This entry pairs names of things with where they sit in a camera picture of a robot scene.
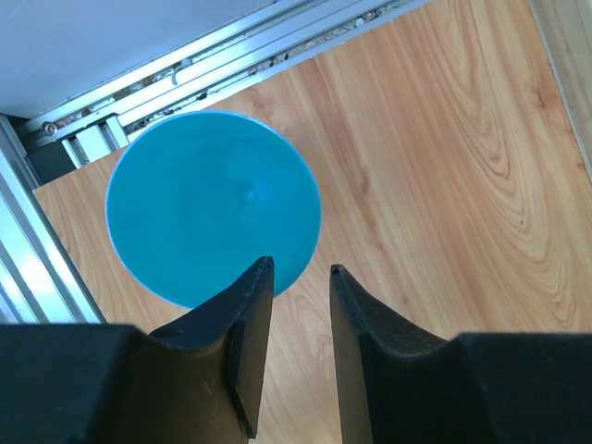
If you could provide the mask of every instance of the wood grain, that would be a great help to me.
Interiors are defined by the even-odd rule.
[[[592,176],[592,0],[531,0]]]
[[[526,0],[434,0],[217,108],[282,132],[323,196],[314,260],[274,302],[257,442],[340,442],[331,264],[444,338],[592,329],[592,187]],[[181,310],[111,250],[117,156],[37,197],[107,318],[150,329]]]

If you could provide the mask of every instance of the blue disc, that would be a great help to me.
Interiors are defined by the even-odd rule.
[[[193,308],[273,256],[274,294],[304,271],[321,199],[300,154],[268,126],[219,111],[170,117],[119,159],[105,201],[123,265],[148,290]]]

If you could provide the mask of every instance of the screw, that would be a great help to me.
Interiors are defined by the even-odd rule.
[[[57,132],[57,125],[53,122],[44,122],[41,129],[48,135],[53,136]]]

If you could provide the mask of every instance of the wooden surface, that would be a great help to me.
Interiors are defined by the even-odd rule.
[[[323,196],[314,260],[274,302],[256,442],[340,442],[331,264],[444,338],[592,329],[592,187],[526,0],[434,0],[217,108],[282,132]],[[107,318],[150,329],[181,310],[109,245],[117,156],[37,197]]]
[[[531,0],[592,175],[592,0]]]

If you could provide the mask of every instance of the black plastic corner piece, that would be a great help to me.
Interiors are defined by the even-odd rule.
[[[592,442],[592,336],[424,331],[341,265],[330,305],[344,444]]]
[[[0,443],[247,443],[273,276],[263,257],[150,336],[132,326],[1,326]]]

